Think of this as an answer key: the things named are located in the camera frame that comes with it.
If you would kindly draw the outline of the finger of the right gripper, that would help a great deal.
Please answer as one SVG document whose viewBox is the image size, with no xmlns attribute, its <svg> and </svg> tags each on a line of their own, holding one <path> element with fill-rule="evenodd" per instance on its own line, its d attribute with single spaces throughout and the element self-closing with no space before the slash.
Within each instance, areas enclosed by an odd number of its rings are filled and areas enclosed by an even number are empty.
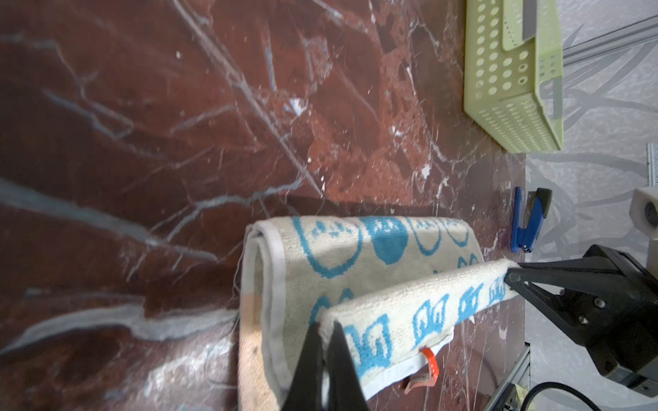
<svg viewBox="0 0 658 411">
<path fill-rule="evenodd" d="M 505 274 L 510 286 L 523 282 L 549 285 L 573 285 L 576 280 L 594 283 L 598 276 L 616 275 L 617 266 L 604 257 L 588 257 L 544 263 L 521 263 Z"/>
<path fill-rule="evenodd" d="M 588 345 L 586 326 L 572 316 L 560 296 L 553 295 L 531 282 L 506 281 L 505 284 L 556 325 L 574 344 L 581 347 Z"/>
</svg>

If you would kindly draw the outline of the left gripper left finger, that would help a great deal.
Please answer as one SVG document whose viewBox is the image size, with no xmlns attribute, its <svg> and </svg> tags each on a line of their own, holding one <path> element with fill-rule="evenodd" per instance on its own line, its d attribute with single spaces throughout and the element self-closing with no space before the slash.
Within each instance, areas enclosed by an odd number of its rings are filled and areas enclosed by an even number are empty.
<svg viewBox="0 0 658 411">
<path fill-rule="evenodd" d="M 282 411 L 322 410 L 323 346 L 320 325 L 308 327 L 303 349 Z"/>
</svg>

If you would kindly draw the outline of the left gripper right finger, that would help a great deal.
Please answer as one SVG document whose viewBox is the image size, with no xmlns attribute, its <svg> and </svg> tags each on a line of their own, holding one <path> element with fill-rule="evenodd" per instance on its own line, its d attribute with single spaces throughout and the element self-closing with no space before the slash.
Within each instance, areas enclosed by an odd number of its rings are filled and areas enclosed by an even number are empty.
<svg viewBox="0 0 658 411">
<path fill-rule="evenodd" d="M 367 401 L 356 374 L 344 329 L 334 323 L 332 337 L 327 349 L 327 371 L 329 375 L 330 411 L 369 411 Z"/>
</svg>

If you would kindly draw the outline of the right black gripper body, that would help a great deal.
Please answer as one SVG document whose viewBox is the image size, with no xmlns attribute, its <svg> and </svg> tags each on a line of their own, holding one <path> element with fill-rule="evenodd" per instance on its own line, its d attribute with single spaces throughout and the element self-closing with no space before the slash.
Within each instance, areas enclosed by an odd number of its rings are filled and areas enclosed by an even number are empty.
<svg viewBox="0 0 658 411">
<path fill-rule="evenodd" d="M 657 396 L 657 281 L 628 253 L 594 245 L 580 260 L 584 292 L 561 298 L 599 375 Z"/>
</svg>

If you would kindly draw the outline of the teal rabbit pattern towel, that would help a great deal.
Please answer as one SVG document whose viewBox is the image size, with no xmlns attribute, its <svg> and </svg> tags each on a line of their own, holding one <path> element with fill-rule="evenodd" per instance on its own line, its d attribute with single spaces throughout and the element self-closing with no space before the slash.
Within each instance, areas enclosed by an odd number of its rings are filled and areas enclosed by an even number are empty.
<svg viewBox="0 0 658 411">
<path fill-rule="evenodd" d="M 275 410 L 293 390 L 312 326 L 346 338 L 356 391 L 413 375 L 454 327 L 514 298 L 508 259 L 486 261 L 471 226 L 445 217 L 276 217 L 245 232 L 238 404 Z"/>
</svg>

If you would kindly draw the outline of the blue marker pen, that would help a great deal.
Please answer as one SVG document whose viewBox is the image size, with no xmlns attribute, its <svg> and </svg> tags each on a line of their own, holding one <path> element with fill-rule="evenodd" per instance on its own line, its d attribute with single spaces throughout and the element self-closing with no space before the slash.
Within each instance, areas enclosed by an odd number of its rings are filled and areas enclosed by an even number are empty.
<svg viewBox="0 0 658 411">
<path fill-rule="evenodd" d="M 515 188 L 514 213 L 512 219 L 511 251 L 531 253 L 548 217 L 553 191 L 538 188 L 528 195 L 521 187 Z"/>
</svg>

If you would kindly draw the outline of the green plastic basket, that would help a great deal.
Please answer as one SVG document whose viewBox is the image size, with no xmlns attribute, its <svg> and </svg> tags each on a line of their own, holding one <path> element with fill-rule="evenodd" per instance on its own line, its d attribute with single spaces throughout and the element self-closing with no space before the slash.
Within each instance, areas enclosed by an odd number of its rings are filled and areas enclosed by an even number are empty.
<svg viewBox="0 0 658 411">
<path fill-rule="evenodd" d="M 466 3 L 464 111 L 507 152 L 564 146 L 555 1 Z"/>
</svg>

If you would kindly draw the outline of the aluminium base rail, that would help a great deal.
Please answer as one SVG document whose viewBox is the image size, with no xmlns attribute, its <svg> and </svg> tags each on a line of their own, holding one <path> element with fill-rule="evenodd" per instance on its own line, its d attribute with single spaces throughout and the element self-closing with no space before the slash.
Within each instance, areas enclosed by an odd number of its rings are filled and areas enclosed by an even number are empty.
<svg viewBox="0 0 658 411">
<path fill-rule="evenodd" d="M 529 390 L 531 387 L 531 345 L 524 344 L 524 351 L 519 356 L 512 371 L 503 379 L 489 400 L 485 411 L 517 411 L 521 409 L 523 399 L 519 387 Z"/>
</svg>

